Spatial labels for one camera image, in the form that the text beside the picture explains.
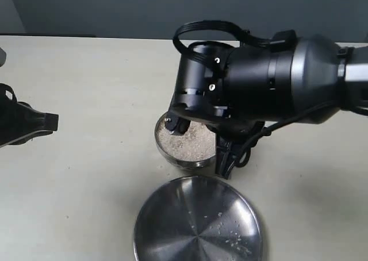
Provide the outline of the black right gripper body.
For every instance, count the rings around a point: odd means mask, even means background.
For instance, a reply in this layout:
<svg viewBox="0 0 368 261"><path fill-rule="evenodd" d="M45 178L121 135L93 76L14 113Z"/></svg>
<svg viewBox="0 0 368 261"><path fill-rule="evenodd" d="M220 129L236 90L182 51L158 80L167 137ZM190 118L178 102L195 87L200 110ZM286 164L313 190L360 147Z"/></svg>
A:
<svg viewBox="0 0 368 261"><path fill-rule="evenodd" d="M175 114L191 122L204 124L220 135L255 135L265 127L264 121L244 118L234 110L225 94L224 78L235 56L249 62L268 57L270 51L255 47L238 48L215 41L195 42L189 48L219 61L219 70L182 55L174 93L167 114Z"/></svg>

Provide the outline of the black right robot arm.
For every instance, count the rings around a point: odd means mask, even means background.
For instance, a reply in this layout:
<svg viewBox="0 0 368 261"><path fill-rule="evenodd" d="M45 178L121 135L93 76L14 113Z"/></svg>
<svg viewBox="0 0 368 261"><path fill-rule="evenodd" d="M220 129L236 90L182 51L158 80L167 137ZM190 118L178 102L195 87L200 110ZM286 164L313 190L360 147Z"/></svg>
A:
<svg viewBox="0 0 368 261"><path fill-rule="evenodd" d="M367 115L367 48L285 31L267 48L185 46L164 125L180 136L190 123L204 124L216 135L216 174L226 179L261 138L293 123L321 124L340 110Z"/></svg>

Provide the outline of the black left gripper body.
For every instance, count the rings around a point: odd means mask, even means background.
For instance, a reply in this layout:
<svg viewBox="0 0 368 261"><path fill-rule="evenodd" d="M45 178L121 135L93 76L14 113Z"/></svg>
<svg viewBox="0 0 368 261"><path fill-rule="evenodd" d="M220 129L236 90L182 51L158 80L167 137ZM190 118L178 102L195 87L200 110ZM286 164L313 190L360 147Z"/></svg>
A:
<svg viewBox="0 0 368 261"><path fill-rule="evenodd" d="M22 140L14 140L14 133L11 132L16 120L17 97L13 89L1 83L1 147L5 145L21 145Z"/></svg>

